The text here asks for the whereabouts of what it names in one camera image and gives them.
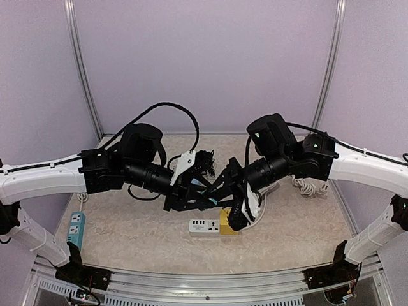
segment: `blue object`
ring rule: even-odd
[[[69,223],[67,242],[75,244],[79,251],[82,248],[82,239],[85,230],[85,215],[83,212],[73,212],[71,214],[71,222]]]

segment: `power outlet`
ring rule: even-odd
[[[219,219],[192,219],[189,222],[190,235],[218,236]]]
[[[71,214],[71,223],[68,228],[67,242],[75,244],[79,250],[82,248],[82,239],[85,230],[85,215],[83,212],[73,212]]]

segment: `white cable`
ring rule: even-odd
[[[315,194],[318,196],[324,196],[328,192],[328,185],[323,184],[319,189],[316,185],[310,182],[306,182],[304,178],[296,178],[292,175],[292,185],[300,188],[300,194],[302,196],[312,197]]]
[[[81,212],[82,206],[84,205],[86,201],[88,201],[88,194],[87,193],[77,193],[76,196],[80,202],[79,211]]]
[[[255,225],[257,225],[261,221],[263,215],[265,214],[265,210],[266,210],[266,198],[271,192],[275,191],[278,187],[279,187],[279,184],[276,182],[276,183],[273,183],[271,186],[269,186],[268,189],[265,189],[262,191],[261,193],[262,204],[261,204],[261,212],[259,213],[259,216],[257,216],[257,218],[255,219],[253,223],[244,227],[243,229],[241,229],[241,231],[247,230],[249,228],[253,228]]]

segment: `yellow box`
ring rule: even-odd
[[[228,216],[230,215],[231,209],[221,209],[219,211],[219,233],[221,235],[237,235],[238,232],[234,231],[228,224]]]

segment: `white wall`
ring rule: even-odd
[[[408,152],[408,2],[348,1],[339,56],[320,128],[369,150]],[[360,230],[390,204],[390,193],[343,182]],[[379,252],[395,305],[408,305],[408,234]]]
[[[236,132],[279,112],[311,124],[336,0],[76,1],[85,65],[105,132],[158,101],[192,111],[204,132]],[[194,131],[155,110],[166,132]]]
[[[57,159],[94,147],[62,1],[0,1],[0,158],[5,164]],[[58,194],[22,202],[54,232],[68,202]],[[0,245],[0,305],[17,306],[34,256]]]

